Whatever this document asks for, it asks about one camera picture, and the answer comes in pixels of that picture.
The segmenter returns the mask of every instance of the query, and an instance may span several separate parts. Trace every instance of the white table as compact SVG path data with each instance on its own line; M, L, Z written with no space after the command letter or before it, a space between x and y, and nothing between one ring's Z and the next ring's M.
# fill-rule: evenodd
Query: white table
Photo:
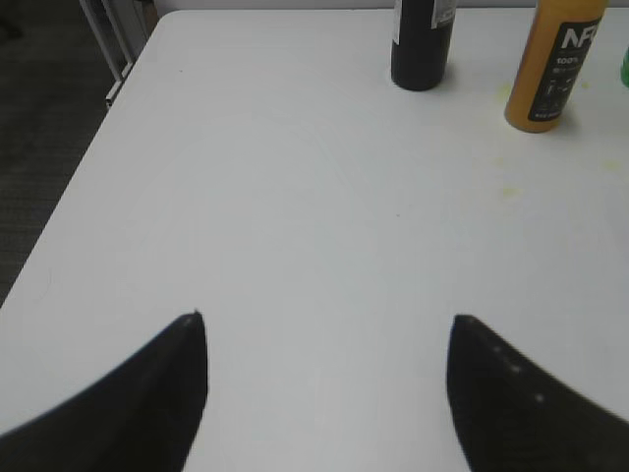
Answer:
M190 472L467 470L460 312L629 418L629 11L539 136L502 118L531 18L459 11L447 79L411 93L390 11L167 16L0 313L0 430L194 308Z

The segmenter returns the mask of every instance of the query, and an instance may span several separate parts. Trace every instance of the gray carpet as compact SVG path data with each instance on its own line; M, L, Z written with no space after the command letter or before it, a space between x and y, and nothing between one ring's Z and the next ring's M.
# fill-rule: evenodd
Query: gray carpet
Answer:
M20 10L25 36L0 43L0 305L97 131L113 84L77 0L22 0Z

